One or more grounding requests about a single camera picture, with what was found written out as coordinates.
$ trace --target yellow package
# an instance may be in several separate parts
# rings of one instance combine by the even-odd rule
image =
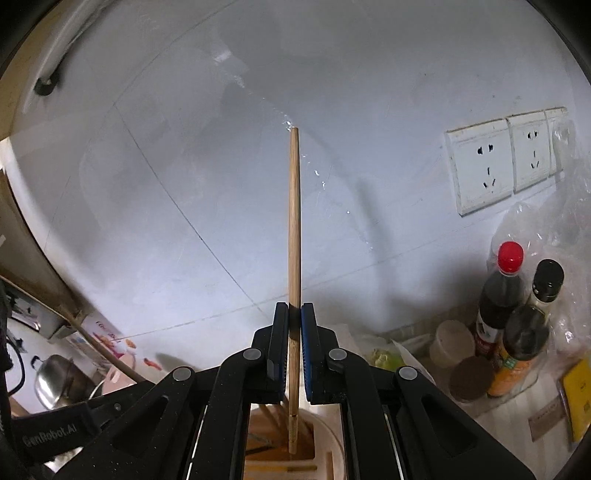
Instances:
[[[569,411],[572,441],[579,442],[591,424],[591,367],[589,358],[581,360],[562,378]]]

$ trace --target bottle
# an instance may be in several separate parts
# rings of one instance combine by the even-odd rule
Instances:
[[[474,340],[476,354],[490,357],[501,340],[509,315],[523,301],[524,282],[519,274],[523,249],[505,242],[499,249],[495,271],[480,294]]]
[[[495,379],[490,397],[502,397],[525,377],[550,335],[548,310],[558,296],[564,271],[554,260],[542,260],[535,271],[532,292],[525,305],[509,317],[503,338],[492,359]]]

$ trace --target stainless steel pot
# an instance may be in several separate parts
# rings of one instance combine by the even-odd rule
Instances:
[[[31,366],[41,361],[38,356]],[[61,355],[52,355],[37,370],[35,394],[47,410],[72,405],[90,397],[95,385],[72,360]]]

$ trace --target silver rivet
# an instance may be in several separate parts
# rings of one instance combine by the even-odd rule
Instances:
[[[261,351],[258,348],[247,348],[242,354],[247,360],[259,360]]]
[[[186,379],[188,379],[191,376],[191,369],[189,367],[178,367],[174,372],[173,372],[173,378],[177,381],[177,382],[184,382]]]
[[[347,358],[347,352],[345,352],[342,348],[333,348],[329,352],[329,357],[331,357],[332,360],[344,360]]]
[[[414,380],[417,377],[417,371],[413,367],[402,367],[398,370],[398,375],[405,380]]]

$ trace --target outlet panel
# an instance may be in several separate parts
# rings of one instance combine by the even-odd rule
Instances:
[[[554,155],[554,129],[567,119],[568,112],[565,107],[561,107],[545,110],[544,114],[548,122],[548,134],[550,136],[550,175],[554,175],[557,171],[562,171],[562,165],[557,165],[556,155]]]
[[[460,215],[512,195],[514,172],[506,120],[449,131],[445,137]]]
[[[550,176],[550,137],[544,112],[507,117],[515,193]]]

